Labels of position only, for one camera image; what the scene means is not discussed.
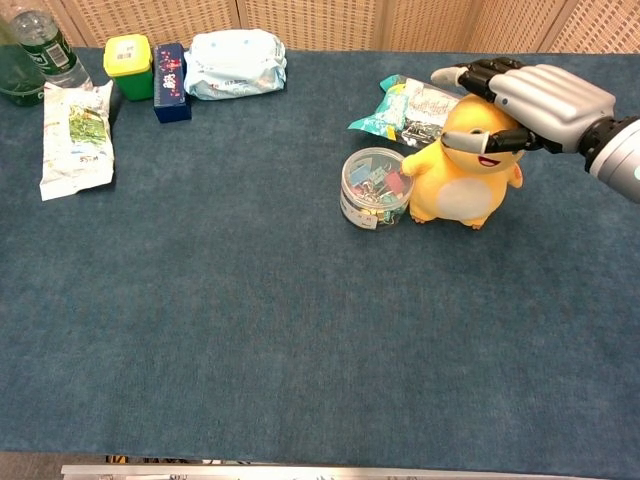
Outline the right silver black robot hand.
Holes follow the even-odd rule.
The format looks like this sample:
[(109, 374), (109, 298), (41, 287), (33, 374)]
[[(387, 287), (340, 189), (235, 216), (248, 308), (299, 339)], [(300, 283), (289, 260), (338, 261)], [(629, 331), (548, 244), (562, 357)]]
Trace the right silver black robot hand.
[(532, 151), (584, 152), (618, 126), (611, 93), (548, 64), (499, 57), (440, 68), (437, 86), (458, 86), (489, 102), (518, 125), (496, 133), (442, 133), (444, 146), (473, 154)]

